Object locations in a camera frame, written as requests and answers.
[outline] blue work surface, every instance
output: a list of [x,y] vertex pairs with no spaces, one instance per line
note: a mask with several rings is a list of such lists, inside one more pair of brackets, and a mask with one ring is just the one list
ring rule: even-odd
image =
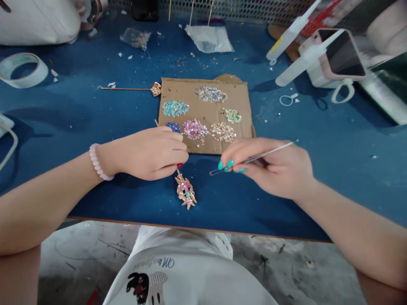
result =
[[[350,102],[334,105],[332,92],[312,87],[305,73],[294,83],[277,87],[274,80],[289,63],[284,54],[270,70],[265,54],[274,40],[265,27],[228,23],[234,53],[196,53],[193,57],[190,53],[196,46],[178,27],[179,23],[185,27],[186,20],[141,23],[130,16],[113,15],[101,20],[90,41],[81,33],[73,44],[0,49],[0,59],[22,51],[35,53],[48,66],[51,60],[59,73],[57,83],[49,74],[30,89],[0,82],[0,112],[15,121],[20,140],[0,174],[2,194],[84,153],[92,143],[155,126],[159,97],[149,91],[107,91],[98,86],[116,82],[118,87],[149,88],[161,77],[213,79],[228,73],[248,83],[258,136],[299,139],[298,144],[311,155],[316,178],[407,226],[407,131],[394,127],[367,97],[357,91]],[[128,26],[152,32],[151,58],[119,40]],[[280,104],[280,96],[295,92],[299,103]],[[10,135],[0,139],[0,158],[11,143]],[[293,201],[265,193],[244,175],[210,177],[209,171],[218,162],[219,156],[190,155],[182,167],[198,200],[189,211],[181,206],[173,176],[148,182],[120,174],[87,194],[70,215],[329,240]]]

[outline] pink beaded bracelet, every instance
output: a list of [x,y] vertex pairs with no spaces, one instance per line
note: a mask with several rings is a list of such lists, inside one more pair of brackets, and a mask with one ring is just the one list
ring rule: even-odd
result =
[[108,176],[108,175],[106,175],[106,174],[103,172],[102,168],[100,167],[98,158],[97,158],[97,156],[96,156],[96,147],[98,147],[99,145],[100,145],[100,144],[95,143],[95,144],[92,144],[92,145],[90,146],[90,148],[89,148],[90,159],[92,160],[93,165],[95,166],[95,170],[98,172],[99,176],[100,176],[103,180],[105,180],[105,181],[113,180],[114,176]]

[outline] white glue bottle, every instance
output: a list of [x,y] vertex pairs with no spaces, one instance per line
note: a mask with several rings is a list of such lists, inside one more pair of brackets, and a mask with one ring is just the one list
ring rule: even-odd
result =
[[280,87],[288,85],[302,72],[308,69],[312,63],[318,60],[323,54],[326,53],[326,47],[329,46],[340,34],[344,32],[344,29],[337,30],[335,34],[329,37],[321,44],[311,45],[299,59],[293,62],[282,74],[276,78],[276,84]]
[[321,0],[316,0],[304,15],[297,17],[292,25],[281,35],[280,39],[273,45],[273,47],[268,51],[266,57],[270,60],[270,65],[273,66],[277,62],[277,58],[287,49],[287,47],[294,41],[300,31],[308,23],[308,18],[311,13],[315,10],[317,5]]

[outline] right hand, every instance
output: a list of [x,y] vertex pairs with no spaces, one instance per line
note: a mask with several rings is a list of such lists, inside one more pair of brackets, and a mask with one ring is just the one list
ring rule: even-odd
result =
[[160,126],[139,131],[98,147],[100,165],[108,176],[125,172],[144,180],[172,175],[188,160],[182,135]]
[[319,182],[314,178],[312,164],[306,150],[291,144],[265,156],[264,167],[254,163],[242,164],[245,159],[278,148],[288,141],[266,138],[235,139],[222,154],[223,166],[233,159],[233,171],[242,168],[266,192],[293,200],[306,198],[315,192]]

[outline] floor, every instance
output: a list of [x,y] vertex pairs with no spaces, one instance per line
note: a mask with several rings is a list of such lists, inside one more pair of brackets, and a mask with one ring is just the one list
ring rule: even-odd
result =
[[[54,232],[43,244],[40,305],[103,300],[131,253],[138,226],[86,221]],[[232,235],[234,260],[280,305],[366,304],[355,272],[333,244]]]

